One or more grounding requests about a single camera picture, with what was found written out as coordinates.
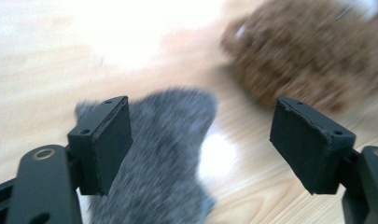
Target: wooden table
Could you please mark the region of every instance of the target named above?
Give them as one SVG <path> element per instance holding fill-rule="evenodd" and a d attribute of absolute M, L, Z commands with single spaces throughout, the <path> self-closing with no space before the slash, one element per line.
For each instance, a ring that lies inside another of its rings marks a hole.
<path fill-rule="evenodd" d="M 22 155 L 66 145 L 76 103 L 173 86 L 212 91 L 219 110 L 200 177 L 217 197 L 206 223 L 343 223 L 341 196 L 311 196 L 269 142 L 272 111 L 253 104 L 218 47 L 255 0 L 0 0 L 0 183 Z M 378 97 L 338 122 L 378 146 Z"/>

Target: brown plush toy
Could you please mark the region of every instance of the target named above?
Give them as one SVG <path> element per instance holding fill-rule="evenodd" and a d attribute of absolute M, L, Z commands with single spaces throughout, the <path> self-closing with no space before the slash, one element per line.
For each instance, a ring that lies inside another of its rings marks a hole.
<path fill-rule="evenodd" d="M 285 96 L 344 112 L 378 91 L 378 0 L 360 1 L 376 3 L 270 0 L 229 24 L 221 47 L 261 105 Z"/>

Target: dark gray towel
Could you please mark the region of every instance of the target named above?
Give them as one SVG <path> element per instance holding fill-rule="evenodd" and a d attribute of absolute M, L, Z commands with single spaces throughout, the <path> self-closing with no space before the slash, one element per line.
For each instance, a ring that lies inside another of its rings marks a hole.
<path fill-rule="evenodd" d="M 98 104 L 77 105 L 77 119 Z M 92 223 L 203 223 L 215 201 L 197 179 L 200 147 L 217 111 L 207 91 L 173 89 L 130 103 L 133 145 Z"/>

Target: fuzzy gray fabric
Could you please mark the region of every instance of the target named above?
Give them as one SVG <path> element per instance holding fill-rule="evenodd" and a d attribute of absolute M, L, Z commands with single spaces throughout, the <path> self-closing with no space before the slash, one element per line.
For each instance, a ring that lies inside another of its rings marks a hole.
<path fill-rule="evenodd" d="M 78 104 L 81 120 L 98 104 Z M 206 91 L 173 89 L 131 103 L 133 145 L 92 223 L 203 223 L 215 201 L 197 179 L 200 147 L 217 112 Z"/>

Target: black metal bracket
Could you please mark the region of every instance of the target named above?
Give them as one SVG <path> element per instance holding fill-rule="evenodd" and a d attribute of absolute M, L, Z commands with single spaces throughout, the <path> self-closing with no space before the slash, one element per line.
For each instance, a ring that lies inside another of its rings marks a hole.
<path fill-rule="evenodd" d="M 17 177 L 0 185 L 0 223 L 82 223 L 76 189 L 107 195 L 133 143 L 128 97 L 99 104 L 68 142 L 21 158 Z"/>
<path fill-rule="evenodd" d="M 353 149 L 356 136 L 310 106 L 278 98 L 271 142 L 311 193 L 346 188 L 346 223 L 378 223 L 378 147 Z"/>

